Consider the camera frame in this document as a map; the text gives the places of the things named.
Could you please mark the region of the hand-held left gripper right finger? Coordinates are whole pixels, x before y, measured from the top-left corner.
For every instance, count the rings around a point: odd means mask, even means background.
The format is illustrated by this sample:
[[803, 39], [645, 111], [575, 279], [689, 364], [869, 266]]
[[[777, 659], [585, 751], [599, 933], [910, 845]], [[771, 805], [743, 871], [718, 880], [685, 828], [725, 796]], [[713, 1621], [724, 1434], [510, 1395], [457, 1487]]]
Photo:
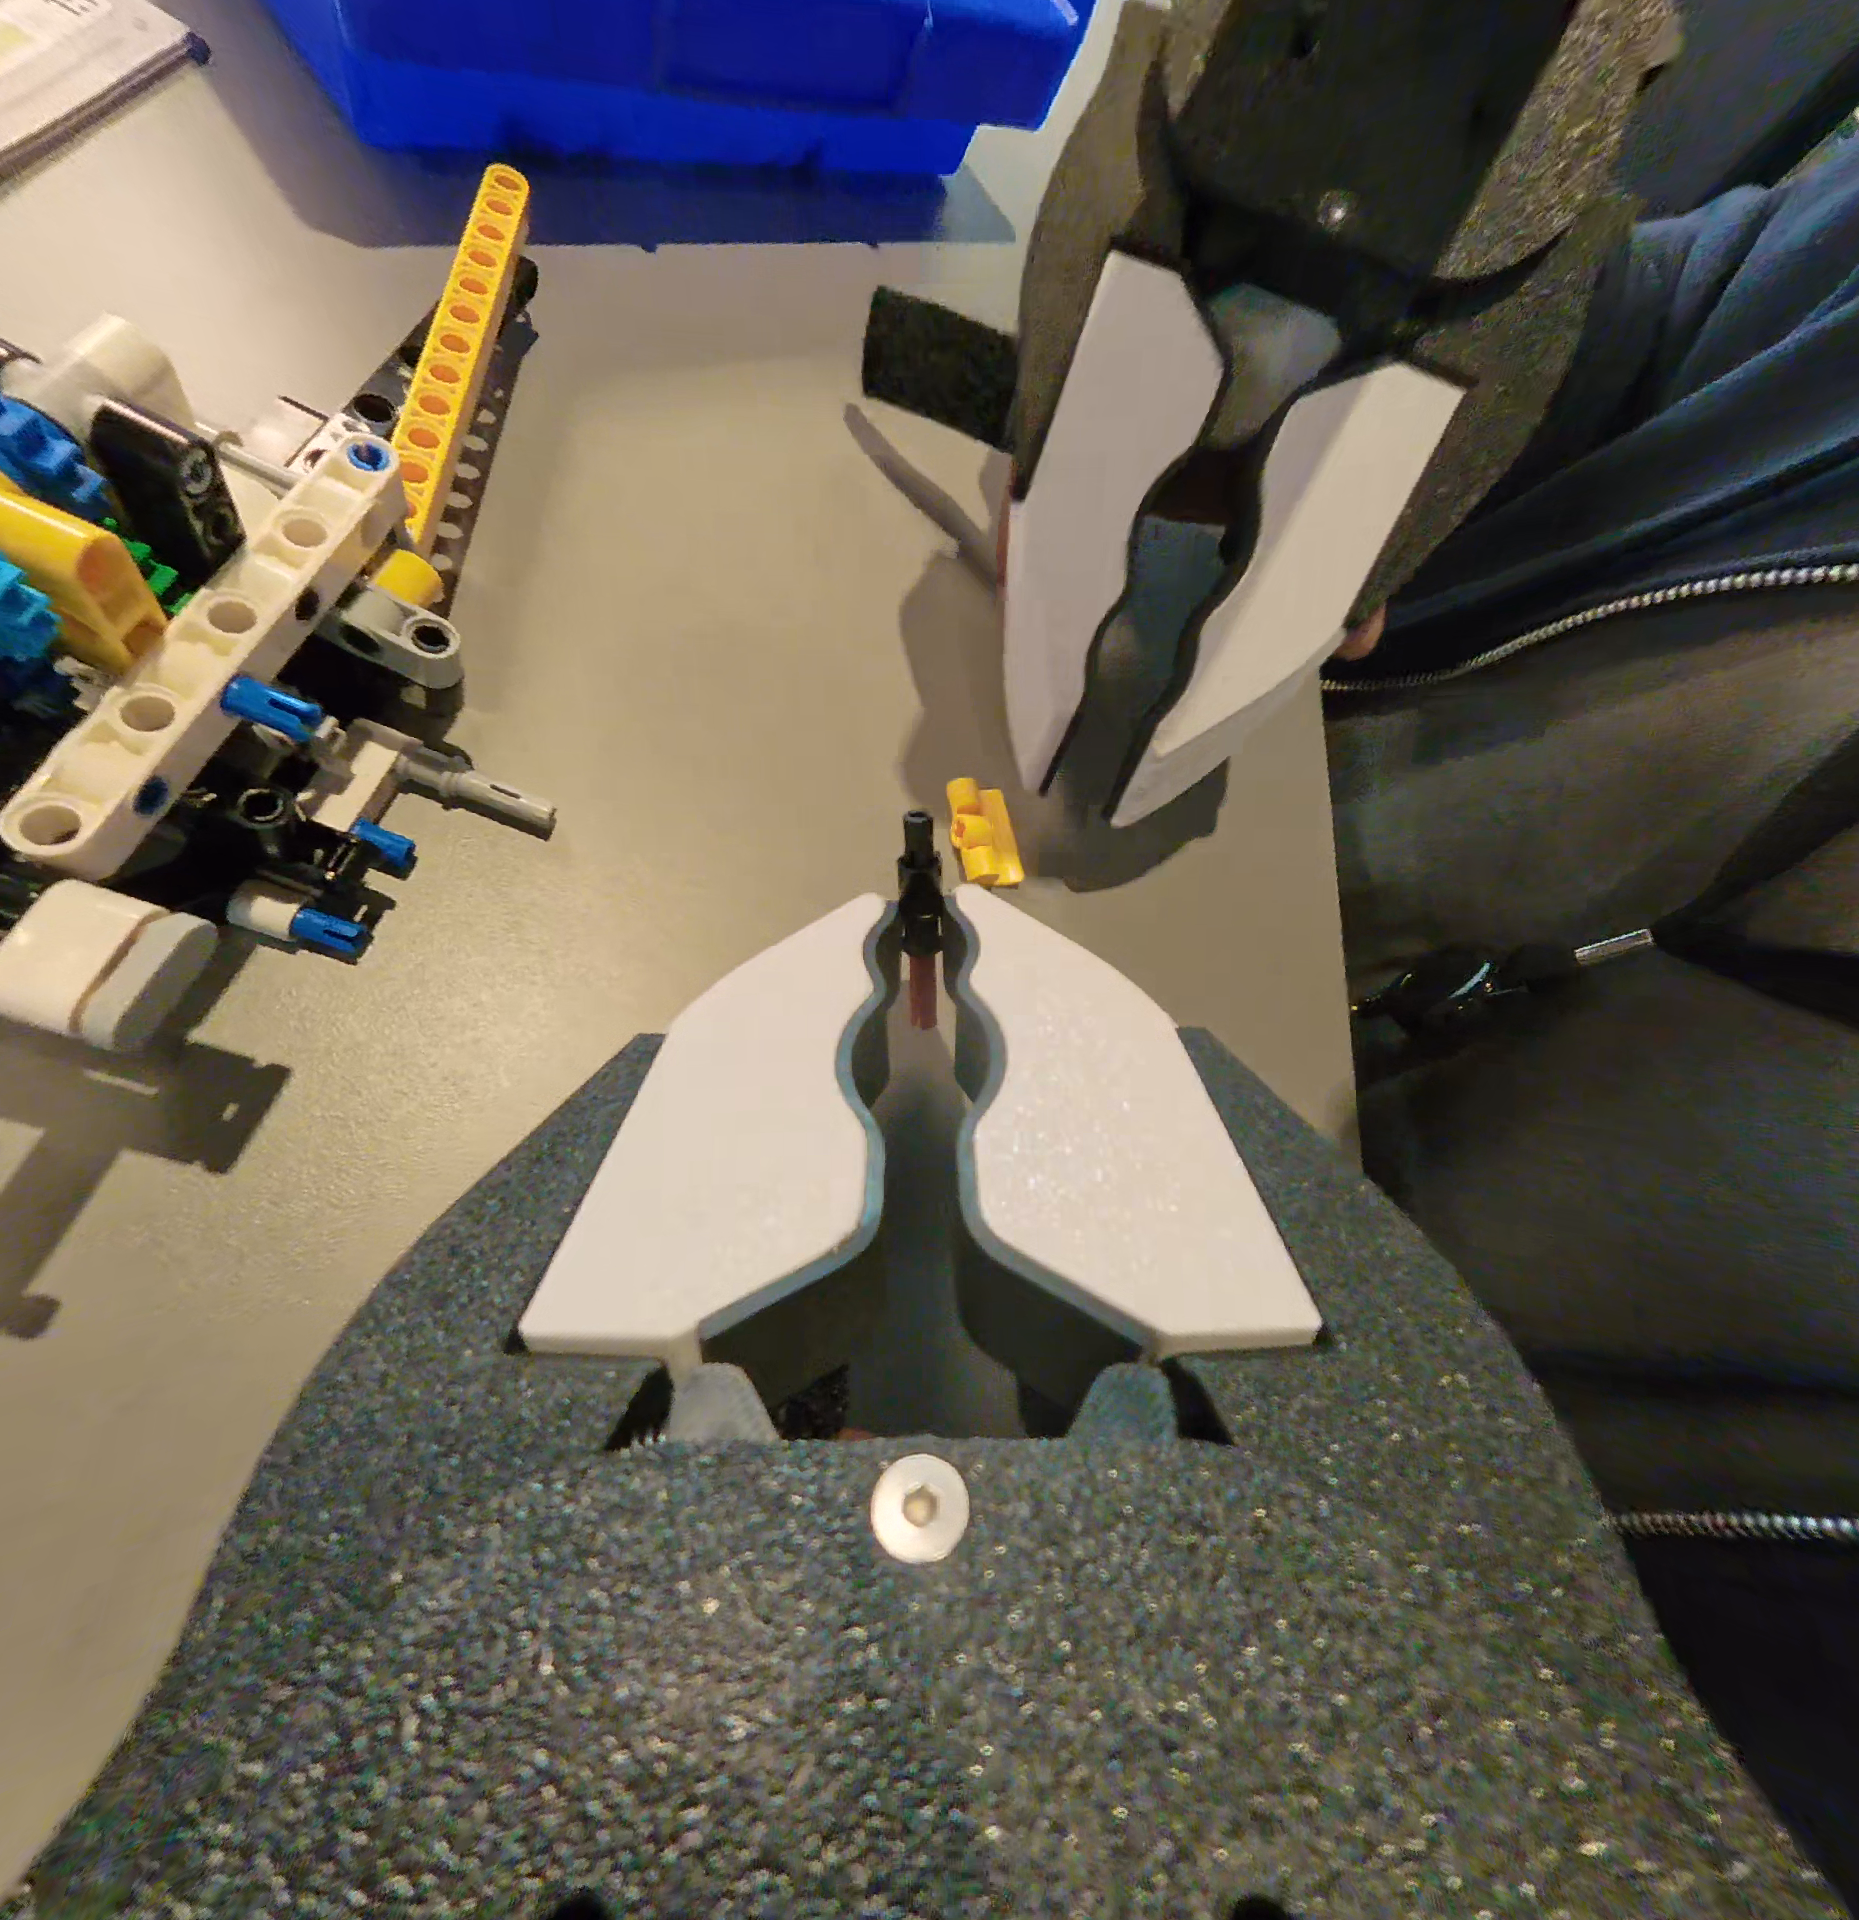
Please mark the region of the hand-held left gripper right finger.
[[1013, 1372], [1315, 1341], [1324, 1315], [1175, 1021], [1107, 959], [948, 899], [963, 1310]]

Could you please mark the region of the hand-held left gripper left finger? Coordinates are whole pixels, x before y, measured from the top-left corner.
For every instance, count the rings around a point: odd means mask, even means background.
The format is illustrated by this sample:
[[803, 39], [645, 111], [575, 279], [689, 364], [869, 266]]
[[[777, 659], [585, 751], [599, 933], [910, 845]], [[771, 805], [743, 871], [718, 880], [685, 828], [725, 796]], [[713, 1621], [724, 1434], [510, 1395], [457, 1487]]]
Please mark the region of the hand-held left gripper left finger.
[[853, 1046], [888, 1005], [886, 926], [886, 899], [851, 896], [679, 1013], [516, 1321], [529, 1353], [689, 1369], [873, 1245]]

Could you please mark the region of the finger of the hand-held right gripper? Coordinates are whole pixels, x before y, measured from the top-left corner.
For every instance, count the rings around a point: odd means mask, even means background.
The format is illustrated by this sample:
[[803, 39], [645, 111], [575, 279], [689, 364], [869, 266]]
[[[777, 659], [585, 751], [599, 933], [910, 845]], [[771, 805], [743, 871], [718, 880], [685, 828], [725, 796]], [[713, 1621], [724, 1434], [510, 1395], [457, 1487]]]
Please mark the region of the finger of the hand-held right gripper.
[[1295, 399], [1260, 471], [1254, 543], [1111, 802], [1130, 828], [1235, 757], [1315, 675], [1468, 389], [1384, 363]]
[[1224, 380], [1224, 351], [1181, 272], [1111, 250], [1033, 476], [1007, 511], [1006, 719], [1033, 792], [1052, 777], [1090, 647], [1123, 598], [1134, 521], [1196, 447]]

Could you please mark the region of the black and red lego axle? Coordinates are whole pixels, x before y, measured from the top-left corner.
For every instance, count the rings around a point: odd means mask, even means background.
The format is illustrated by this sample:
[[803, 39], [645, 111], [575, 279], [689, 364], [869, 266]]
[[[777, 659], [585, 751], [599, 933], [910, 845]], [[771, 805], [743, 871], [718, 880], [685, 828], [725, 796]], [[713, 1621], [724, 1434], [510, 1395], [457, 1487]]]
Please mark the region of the black and red lego axle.
[[901, 938], [909, 1014], [916, 1030], [939, 1027], [939, 964], [944, 951], [941, 854], [935, 821], [923, 809], [901, 817], [901, 855], [896, 861], [896, 914]]

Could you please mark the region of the yellow lego connector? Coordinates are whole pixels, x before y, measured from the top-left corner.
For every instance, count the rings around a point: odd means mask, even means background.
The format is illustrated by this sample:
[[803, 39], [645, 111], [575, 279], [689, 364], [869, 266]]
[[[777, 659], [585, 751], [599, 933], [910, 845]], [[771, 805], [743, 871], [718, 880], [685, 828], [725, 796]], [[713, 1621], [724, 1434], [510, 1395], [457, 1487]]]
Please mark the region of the yellow lego connector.
[[1002, 789], [973, 777], [947, 783], [948, 837], [966, 885], [1000, 892], [1025, 885], [1026, 870]]

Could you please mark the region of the blue plastic bin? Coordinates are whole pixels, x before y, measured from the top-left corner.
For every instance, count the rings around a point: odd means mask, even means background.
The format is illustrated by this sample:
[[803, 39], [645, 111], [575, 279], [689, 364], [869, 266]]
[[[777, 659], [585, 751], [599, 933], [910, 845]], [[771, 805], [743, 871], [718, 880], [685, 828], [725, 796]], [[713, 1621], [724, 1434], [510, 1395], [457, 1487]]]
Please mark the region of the blue plastic bin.
[[268, 2], [369, 147], [941, 181], [1037, 131], [1072, 2]]

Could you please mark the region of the partly built lego vehicle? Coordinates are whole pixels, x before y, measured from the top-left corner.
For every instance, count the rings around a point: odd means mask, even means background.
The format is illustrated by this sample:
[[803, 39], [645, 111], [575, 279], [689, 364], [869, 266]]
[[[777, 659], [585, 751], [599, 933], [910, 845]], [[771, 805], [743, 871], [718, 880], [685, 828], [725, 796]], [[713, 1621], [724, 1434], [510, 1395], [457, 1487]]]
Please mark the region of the partly built lego vehicle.
[[364, 387], [245, 434], [127, 320], [0, 338], [0, 1024], [126, 1054], [228, 935], [356, 964], [414, 871], [401, 796], [552, 837], [438, 734], [529, 231], [530, 181], [489, 165]]

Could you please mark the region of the lego instruction booklet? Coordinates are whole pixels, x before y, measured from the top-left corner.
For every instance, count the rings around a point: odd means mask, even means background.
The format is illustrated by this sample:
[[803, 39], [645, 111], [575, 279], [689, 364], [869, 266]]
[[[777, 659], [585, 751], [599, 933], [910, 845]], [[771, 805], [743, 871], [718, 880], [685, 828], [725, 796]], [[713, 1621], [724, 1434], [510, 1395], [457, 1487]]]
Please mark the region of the lego instruction booklet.
[[0, 184], [206, 62], [206, 39], [156, 4], [0, 2]]

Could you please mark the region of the navy zip jacket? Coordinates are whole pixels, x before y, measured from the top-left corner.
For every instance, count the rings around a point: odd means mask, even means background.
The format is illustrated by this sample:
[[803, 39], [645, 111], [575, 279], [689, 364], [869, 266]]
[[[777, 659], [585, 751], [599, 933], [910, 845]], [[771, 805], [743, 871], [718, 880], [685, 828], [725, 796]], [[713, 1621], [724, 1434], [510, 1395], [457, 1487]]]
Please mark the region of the navy zip jacket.
[[[1337, 703], [1452, 684], [1626, 612], [1814, 582], [1859, 582], [1859, 134], [1792, 181], [1633, 227], [1523, 461], [1329, 674], [1328, 743]], [[1848, 746], [1778, 811], [1775, 843], [1856, 817]], [[1439, 947], [1353, 991], [1363, 1091], [1366, 1060], [1435, 1058], [1514, 996], [1647, 947], [1859, 1029], [1859, 954], [1703, 931], [1696, 905], [1582, 947]], [[1859, 1914], [1859, 1521], [1605, 1508], [1711, 1719]]]

